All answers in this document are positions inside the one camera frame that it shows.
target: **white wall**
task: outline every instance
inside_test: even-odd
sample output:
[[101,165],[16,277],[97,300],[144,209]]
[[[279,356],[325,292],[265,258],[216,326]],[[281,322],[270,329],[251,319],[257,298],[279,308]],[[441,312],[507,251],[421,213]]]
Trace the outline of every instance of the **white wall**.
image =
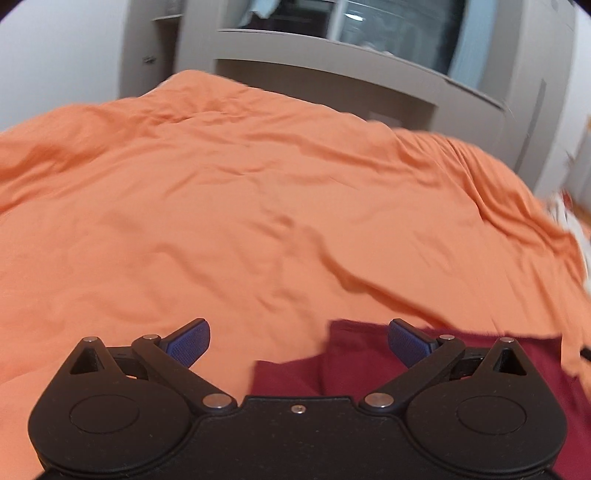
[[119,96],[128,0],[24,0],[0,23],[0,131]]
[[[591,115],[591,17],[576,7],[573,62],[558,130],[544,170],[535,186],[539,198],[558,190],[569,174],[569,155],[576,155]],[[576,176],[581,178],[577,166]]]

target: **red object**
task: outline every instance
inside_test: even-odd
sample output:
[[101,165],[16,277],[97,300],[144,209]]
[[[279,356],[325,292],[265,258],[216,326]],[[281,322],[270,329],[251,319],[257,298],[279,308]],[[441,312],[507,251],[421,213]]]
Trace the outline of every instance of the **red object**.
[[[434,337],[451,333],[466,345],[490,347],[496,337],[450,330],[425,330]],[[579,381],[560,368],[560,338],[518,338],[566,413],[566,443],[554,470],[564,480],[590,480],[591,404]],[[257,362],[252,395],[301,397],[349,395],[355,401],[402,374],[406,367],[387,344],[387,327],[336,320],[330,325],[326,351],[286,364]]]

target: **mattress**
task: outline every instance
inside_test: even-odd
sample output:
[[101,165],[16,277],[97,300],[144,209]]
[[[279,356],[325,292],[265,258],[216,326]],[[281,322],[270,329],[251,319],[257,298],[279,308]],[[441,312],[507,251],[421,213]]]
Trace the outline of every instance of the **mattress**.
[[195,317],[193,369],[242,398],[256,360],[322,350],[330,319],[562,337],[591,397],[576,240],[500,161],[202,72],[0,134],[0,465],[41,471],[27,418],[83,336]]

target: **orange fabric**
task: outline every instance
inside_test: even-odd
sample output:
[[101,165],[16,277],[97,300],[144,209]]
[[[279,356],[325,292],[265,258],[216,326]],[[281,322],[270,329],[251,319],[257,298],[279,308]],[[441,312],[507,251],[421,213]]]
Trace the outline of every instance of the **orange fabric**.
[[40,471],[27,417],[82,336],[129,345],[199,316],[194,370],[239,398],[254,360],[318,353],[329,319],[398,316],[562,333],[591,394],[575,240],[473,146],[182,72],[26,122],[0,158],[3,478]]

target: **dark red fabric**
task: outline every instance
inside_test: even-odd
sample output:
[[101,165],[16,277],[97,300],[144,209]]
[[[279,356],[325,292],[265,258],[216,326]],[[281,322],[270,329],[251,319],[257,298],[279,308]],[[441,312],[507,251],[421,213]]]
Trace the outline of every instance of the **dark red fabric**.
[[[468,346],[490,347],[496,337],[449,330]],[[560,338],[519,338],[519,343],[544,377],[566,413],[569,430],[554,470],[564,480],[591,480],[591,404],[579,381],[560,368]],[[366,393],[406,371],[389,350],[387,327],[336,320],[330,325],[323,354],[286,364],[257,362],[252,395],[281,397],[350,395],[359,401]]]

